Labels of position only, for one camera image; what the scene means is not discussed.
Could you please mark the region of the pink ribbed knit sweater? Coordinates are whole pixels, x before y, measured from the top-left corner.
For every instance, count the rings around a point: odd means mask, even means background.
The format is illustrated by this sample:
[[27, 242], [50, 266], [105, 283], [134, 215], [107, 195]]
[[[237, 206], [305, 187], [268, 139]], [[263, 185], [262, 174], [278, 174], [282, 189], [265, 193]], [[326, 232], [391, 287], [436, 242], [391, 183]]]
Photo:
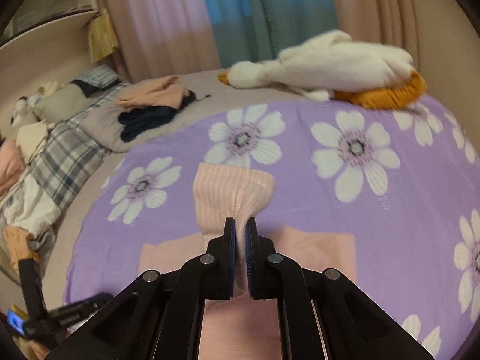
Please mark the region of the pink ribbed knit sweater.
[[[275, 301], [251, 299], [247, 285], [245, 226], [270, 203], [274, 177], [238, 166], [199, 165], [193, 199], [196, 233], [157, 245], [144, 244], [138, 269], [172, 272], [206, 251], [224, 232], [225, 220], [236, 222], [236, 265], [233, 299], [208, 301], [202, 322], [201, 359], [280, 359], [281, 338]], [[303, 232], [287, 225], [269, 234], [276, 251], [301, 267], [322, 272], [332, 267], [356, 280], [355, 238], [347, 233]]]

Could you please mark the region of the pink crumpled cloth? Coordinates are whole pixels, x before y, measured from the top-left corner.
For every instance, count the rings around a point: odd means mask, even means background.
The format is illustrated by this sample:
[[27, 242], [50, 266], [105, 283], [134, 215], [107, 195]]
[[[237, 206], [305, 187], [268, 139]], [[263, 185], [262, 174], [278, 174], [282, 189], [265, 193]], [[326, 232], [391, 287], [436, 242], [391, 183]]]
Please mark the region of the pink crumpled cloth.
[[0, 152], [0, 194], [10, 189], [24, 173], [25, 165], [15, 139], [5, 141]]

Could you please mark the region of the purple floral bed sheet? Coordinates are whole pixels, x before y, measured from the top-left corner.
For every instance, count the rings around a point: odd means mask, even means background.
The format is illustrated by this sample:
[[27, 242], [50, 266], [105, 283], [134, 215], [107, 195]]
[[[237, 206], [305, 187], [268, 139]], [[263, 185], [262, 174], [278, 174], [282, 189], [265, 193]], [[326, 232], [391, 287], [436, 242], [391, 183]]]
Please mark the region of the purple floral bed sheet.
[[86, 215], [64, 300], [116, 294], [148, 268], [174, 271], [201, 228], [200, 164], [276, 181], [257, 219], [279, 252], [345, 269], [437, 359], [479, 320], [479, 155], [457, 119], [423, 97], [409, 111], [282, 101], [228, 111], [131, 149]]

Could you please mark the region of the folded dark navy garment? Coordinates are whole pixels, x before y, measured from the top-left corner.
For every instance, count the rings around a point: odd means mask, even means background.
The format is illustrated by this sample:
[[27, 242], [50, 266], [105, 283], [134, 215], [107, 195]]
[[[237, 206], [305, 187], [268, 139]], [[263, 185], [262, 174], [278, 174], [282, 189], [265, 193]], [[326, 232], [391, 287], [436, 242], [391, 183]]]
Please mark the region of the folded dark navy garment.
[[171, 106], [147, 106], [130, 112], [121, 112], [118, 121], [124, 128], [120, 132], [120, 139], [123, 142], [130, 142], [141, 133], [170, 123], [179, 112], [196, 100], [195, 92], [188, 90], [181, 100], [179, 109]]

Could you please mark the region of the grey pillow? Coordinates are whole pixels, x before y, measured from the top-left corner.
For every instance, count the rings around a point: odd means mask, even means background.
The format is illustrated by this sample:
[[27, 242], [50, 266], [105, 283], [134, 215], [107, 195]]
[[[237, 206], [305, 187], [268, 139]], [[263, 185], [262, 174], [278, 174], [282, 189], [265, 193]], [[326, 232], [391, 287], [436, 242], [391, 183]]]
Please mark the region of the grey pillow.
[[92, 99], [86, 97], [78, 85], [69, 84], [38, 102], [32, 113], [39, 120], [56, 124], [84, 111], [91, 102]]

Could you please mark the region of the folded peach garment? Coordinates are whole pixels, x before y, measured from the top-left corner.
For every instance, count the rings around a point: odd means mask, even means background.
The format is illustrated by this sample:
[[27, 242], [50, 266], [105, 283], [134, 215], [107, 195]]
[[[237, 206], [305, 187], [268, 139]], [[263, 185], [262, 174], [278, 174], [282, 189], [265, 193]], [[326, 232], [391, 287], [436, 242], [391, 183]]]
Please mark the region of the folded peach garment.
[[179, 110], [182, 99], [189, 95], [179, 76], [166, 76], [138, 83], [120, 93], [115, 105], [123, 111], [146, 107], [171, 107]]

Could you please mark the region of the white goose plush toy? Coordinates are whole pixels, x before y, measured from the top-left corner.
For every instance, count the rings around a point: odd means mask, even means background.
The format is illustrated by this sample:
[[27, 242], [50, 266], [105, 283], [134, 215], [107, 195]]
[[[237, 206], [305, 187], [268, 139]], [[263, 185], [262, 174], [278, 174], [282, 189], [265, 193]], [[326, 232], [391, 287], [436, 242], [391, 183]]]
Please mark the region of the white goose plush toy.
[[333, 99], [374, 110], [402, 110], [427, 88], [405, 49], [355, 41], [340, 30], [283, 49], [273, 60], [235, 63], [218, 79], [236, 89], [282, 84], [317, 102]]

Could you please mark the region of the yellow hanging cloth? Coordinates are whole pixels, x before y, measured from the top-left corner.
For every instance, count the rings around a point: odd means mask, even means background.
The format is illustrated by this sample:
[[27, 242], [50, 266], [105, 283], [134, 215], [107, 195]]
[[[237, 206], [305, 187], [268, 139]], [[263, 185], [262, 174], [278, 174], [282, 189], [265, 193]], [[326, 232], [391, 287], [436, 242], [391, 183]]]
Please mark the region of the yellow hanging cloth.
[[112, 55], [118, 49], [116, 32], [107, 10], [101, 10], [88, 24], [89, 56], [94, 63]]

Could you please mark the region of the pink curtain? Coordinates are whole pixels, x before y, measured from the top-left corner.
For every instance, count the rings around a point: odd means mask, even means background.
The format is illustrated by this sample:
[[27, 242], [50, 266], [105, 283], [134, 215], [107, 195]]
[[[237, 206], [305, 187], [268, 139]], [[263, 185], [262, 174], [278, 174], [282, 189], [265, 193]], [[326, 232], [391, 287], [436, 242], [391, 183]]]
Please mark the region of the pink curtain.
[[120, 43], [131, 82], [216, 70], [221, 61], [204, 0], [97, 0]]

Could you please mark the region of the blue teal curtain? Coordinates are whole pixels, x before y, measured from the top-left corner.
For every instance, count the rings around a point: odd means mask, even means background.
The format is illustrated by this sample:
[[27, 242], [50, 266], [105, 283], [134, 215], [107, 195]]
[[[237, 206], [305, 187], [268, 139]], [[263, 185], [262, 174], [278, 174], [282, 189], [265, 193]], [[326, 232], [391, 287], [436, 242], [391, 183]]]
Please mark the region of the blue teal curtain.
[[275, 59], [338, 27], [334, 0], [205, 0], [223, 68]]

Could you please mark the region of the wall shelf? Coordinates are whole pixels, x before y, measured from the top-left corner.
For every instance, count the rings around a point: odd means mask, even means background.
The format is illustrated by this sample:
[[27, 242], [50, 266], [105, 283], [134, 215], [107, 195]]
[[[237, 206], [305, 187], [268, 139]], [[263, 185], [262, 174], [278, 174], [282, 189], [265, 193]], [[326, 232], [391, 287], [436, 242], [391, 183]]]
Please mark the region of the wall shelf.
[[96, 0], [25, 0], [1, 35], [1, 45], [49, 21], [97, 9]]

